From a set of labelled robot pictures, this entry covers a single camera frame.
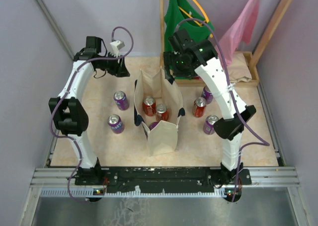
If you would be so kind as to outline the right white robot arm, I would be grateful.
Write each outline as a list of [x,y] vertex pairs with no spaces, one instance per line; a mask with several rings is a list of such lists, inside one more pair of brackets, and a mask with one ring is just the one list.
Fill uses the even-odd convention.
[[234,184],[239,179],[242,121],[247,122],[256,113],[256,108],[246,105],[233,85],[227,82],[218,53],[209,40],[195,43],[185,29],[175,31],[168,40],[172,51],[163,54],[166,79],[199,76],[221,110],[222,118],[215,123],[214,129],[223,142],[222,179]]

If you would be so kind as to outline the red Coke can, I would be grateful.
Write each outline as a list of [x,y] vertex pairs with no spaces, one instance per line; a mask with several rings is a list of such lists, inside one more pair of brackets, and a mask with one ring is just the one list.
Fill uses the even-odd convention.
[[200,118],[204,115],[207,102],[204,97],[198,97],[193,104],[192,113],[194,117]]
[[156,121],[168,121],[168,119],[168,107],[163,103],[156,105]]
[[156,100],[147,96],[143,101],[143,111],[147,116],[154,116],[156,114]]

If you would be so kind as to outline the beige canvas tote bag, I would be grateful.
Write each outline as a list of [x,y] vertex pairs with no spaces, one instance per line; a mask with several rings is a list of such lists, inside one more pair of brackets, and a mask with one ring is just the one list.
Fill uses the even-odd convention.
[[135,81],[134,120],[141,125],[150,156],[175,151],[178,124],[185,115],[183,98],[174,80],[167,80],[163,69],[151,76],[145,71]]

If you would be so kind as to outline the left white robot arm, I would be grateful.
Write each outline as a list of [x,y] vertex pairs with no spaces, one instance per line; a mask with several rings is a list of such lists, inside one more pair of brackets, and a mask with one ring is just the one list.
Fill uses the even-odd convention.
[[124,56],[119,54],[125,45],[121,40],[112,39],[111,50],[101,55],[103,39],[95,36],[86,38],[85,47],[74,55],[72,72],[66,85],[55,98],[50,98],[48,104],[51,111],[51,132],[56,138],[67,139],[71,143],[79,165],[76,172],[86,172],[86,179],[91,184],[103,180],[103,172],[99,169],[99,161],[93,152],[88,139],[88,114],[81,100],[89,79],[96,70],[105,71],[115,77],[129,77],[124,64]]

